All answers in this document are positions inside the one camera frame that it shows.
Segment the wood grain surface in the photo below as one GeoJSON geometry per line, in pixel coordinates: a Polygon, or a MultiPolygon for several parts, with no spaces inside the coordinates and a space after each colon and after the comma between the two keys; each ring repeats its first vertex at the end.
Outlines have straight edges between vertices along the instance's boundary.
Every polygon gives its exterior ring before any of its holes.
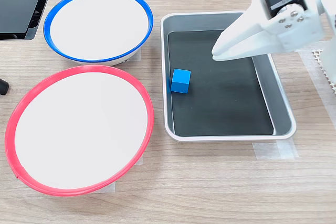
{"type": "MultiPolygon", "coordinates": [[[[0,223],[336,223],[336,130],[297,53],[274,55],[298,123],[296,160],[256,160],[251,143],[177,143],[164,131],[160,19],[174,12],[242,10],[250,0],[146,0],[155,25],[142,59],[117,67],[149,91],[155,128],[143,164],[116,182],[115,193],[52,197],[16,179],[4,148],[10,114],[38,82],[77,65],[43,37],[44,18],[59,1],[48,1],[34,40],[0,41],[0,78],[11,84],[0,97],[0,223]]],[[[98,11],[88,23],[95,24],[98,11]]]]}

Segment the white bowl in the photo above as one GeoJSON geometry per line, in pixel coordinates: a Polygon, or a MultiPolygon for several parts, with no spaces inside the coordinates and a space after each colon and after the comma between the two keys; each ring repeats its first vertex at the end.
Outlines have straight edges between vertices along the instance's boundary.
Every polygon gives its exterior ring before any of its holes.
{"type": "Polygon", "coordinates": [[[65,58],[111,66],[140,49],[153,21],[144,0],[62,0],[49,12],[44,35],[65,58]]]}

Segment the tape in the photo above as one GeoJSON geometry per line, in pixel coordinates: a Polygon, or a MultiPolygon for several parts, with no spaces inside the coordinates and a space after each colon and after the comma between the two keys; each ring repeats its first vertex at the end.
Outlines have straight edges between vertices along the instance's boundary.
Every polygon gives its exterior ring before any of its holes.
{"type": "Polygon", "coordinates": [[[105,193],[113,193],[113,192],[115,192],[115,185],[116,183],[115,182],[113,182],[112,184],[110,184],[110,185],[108,185],[108,186],[106,186],[106,187],[103,187],[103,188],[101,188],[101,189],[99,189],[99,190],[97,190],[97,191],[93,191],[93,192],[91,192],[91,194],[105,194],[105,193]]]}
{"type": "Polygon", "coordinates": [[[141,156],[135,165],[142,165],[142,164],[143,164],[143,158],[141,156]]]}
{"type": "Polygon", "coordinates": [[[141,60],[141,48],[127,61],[140,61],[141,60]]]}
{"type": "Polygon", "coordinates": [[[256,158],[258,160],[281,160],[298,158],[294,141],[277,140],[275,143],[252,143],[256,158]]]}
{"type": "Polygon", "coordinates": [[[336,129],[336,85],[329,81],[319,58],[319,54],[326,47],[328,42],[329,41],[320,41],[297,50],[297,52],[308,70],[310,78],[336,129]]]}
{"type": "MultiPolygon", "coordinates": [[[[139,158],[139,160],[136,162],[136,164],[135,165],[142,165],[143,164],[143,157],[141,156],[140,158],[139,158]]],[[[97,191],[93,191],[93,192],[91,192],[91,194],[106,194],[106,193],[114,193],[115,192],[115,185],[116,183],[115,182],[113,182],[112,184],[110,184],[110,185],[108,185],[108,186],[106,186],[106,187],[103,187],[103,188],[101,188],[101,189],[99,189],[99,190],[97,190],[97,191]]]]}

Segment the white plate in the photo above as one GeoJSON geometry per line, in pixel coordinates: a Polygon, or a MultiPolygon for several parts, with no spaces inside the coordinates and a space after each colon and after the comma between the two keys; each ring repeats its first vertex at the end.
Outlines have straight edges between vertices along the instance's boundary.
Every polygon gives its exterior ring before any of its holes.
{"type": "Polygon", "coordinates": [[[48,14],[51,48],[79,63],[127,60],[149,37],[152,12],[144,0],[63,0],[48,14]]]}
{"type": "Polygon", "coordinates": [[[47,78],[20,101],[8,123],[6,153],[16,176],[33,189],[85,194],[137,162],[153,125],[153,105],[136,78],[80,66],[47,78]]]}

